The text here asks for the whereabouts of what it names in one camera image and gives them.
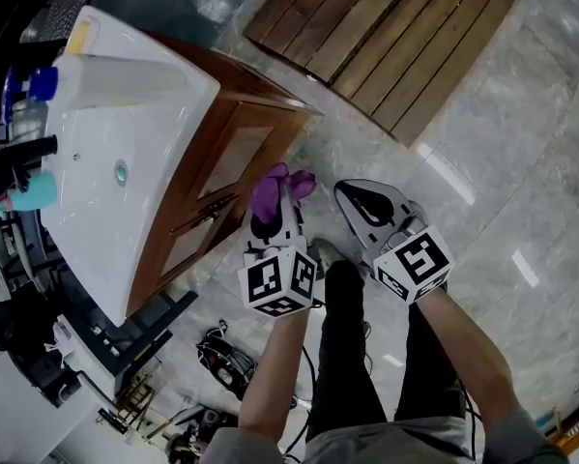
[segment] black pants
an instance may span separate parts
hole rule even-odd
[[[307,442],[331,429],[386,422],[364,366],[363,286],[358,270],[349,261],[334,263],[326,274],[327,314]],[[409,307],[406,364],[396,421],[465,418],[465,398],[456,372],[415,304]]]

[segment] white sink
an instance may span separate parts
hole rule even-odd
[[[42,210],[42,222],[89,295],[121,325],[159,203],[219,84],[97,9],[83,8],[81,20],[92,23],[82,52],[167,62],[187,77],[184,94],[163,104],[49,108],[46,135],[57,135],[59,152],[43,169],[55,175],[59,199]]]

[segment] blue bottle cap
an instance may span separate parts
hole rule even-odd
[[[29,78],[29,97],[36,102],[48,102],[55,97],[59,71],[56,67],[40,67]]]

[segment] sneaker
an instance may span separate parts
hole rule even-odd
[[[308,255],[314,259],[319,265],[317,268],[317,280],[322,280],[325,278],[326,273],[330,267],[337,261],[351,261],[347,256],[340,252],[334,244],[321,237],[315,237],[308,248]],[[370,271],[364,263],[356,265],[358,273],[362,280],[366,281],[366,278],[370,275]]]
[[[337,261],[347,261],[347,258],[330,241],[316,237],[310,245],[312,247],[310,254],[313,254],[313,258],[319,263],[323,276]]]

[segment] purple glove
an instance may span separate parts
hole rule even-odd
[[[263,223],[274,221],[280,211],[278,202],[281,184],[287,186],[292,202],[298,206],[300,200],[309,196],[317,187],[314,174],[300,170],[289,175],[285,163],[276,164],[250,193],[250,209]]]

